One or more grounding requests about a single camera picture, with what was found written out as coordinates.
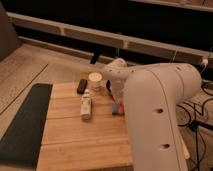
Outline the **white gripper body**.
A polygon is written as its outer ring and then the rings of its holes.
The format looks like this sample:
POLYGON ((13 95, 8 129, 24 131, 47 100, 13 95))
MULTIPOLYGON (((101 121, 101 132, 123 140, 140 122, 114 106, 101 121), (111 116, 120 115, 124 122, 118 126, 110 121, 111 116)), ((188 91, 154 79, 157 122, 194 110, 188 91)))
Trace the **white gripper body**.
POLYGON ((111 85, 112 96, 113 96, 116 103, 122 103, 123 102, 123 89, 124 89, 123 84, 113 83, 111 85))

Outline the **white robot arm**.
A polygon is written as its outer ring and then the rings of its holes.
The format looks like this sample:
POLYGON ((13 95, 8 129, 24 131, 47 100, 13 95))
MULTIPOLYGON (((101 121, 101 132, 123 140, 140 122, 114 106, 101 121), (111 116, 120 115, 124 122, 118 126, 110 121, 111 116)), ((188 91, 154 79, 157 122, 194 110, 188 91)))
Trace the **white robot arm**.
POLYGON ((188 171, 176 105, 201 89, 201 75, 187 63, 127 67, 117 59, 103 75, 123 96, 134 171, 188 171))

